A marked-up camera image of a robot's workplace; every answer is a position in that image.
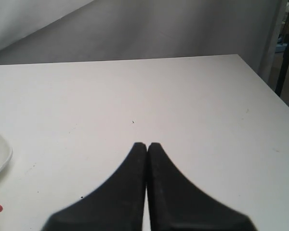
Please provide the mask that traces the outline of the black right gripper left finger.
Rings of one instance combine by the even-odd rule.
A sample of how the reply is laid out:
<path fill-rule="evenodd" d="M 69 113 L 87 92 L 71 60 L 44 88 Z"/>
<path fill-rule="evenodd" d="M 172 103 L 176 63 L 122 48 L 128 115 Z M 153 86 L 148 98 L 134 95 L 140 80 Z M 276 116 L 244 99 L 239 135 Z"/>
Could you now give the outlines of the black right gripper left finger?
<path fill-rule="evenodd" d="M 96 190 L 47 220 L 44 231 L 140 231 L 146 191 L 146 145 L 135 143 Z"/>

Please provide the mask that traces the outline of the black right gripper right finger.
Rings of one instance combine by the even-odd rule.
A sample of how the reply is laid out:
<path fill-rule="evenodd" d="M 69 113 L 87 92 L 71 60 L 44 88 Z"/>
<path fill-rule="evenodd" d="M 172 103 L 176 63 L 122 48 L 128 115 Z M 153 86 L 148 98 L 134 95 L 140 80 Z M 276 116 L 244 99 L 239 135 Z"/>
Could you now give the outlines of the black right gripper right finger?
<path fill-rule="evenodd" d="M 148 148 L 147 196 L 153 231 L 254 231 L 250 218 L 205 194 L 170 160 L 161 144 Z"/>

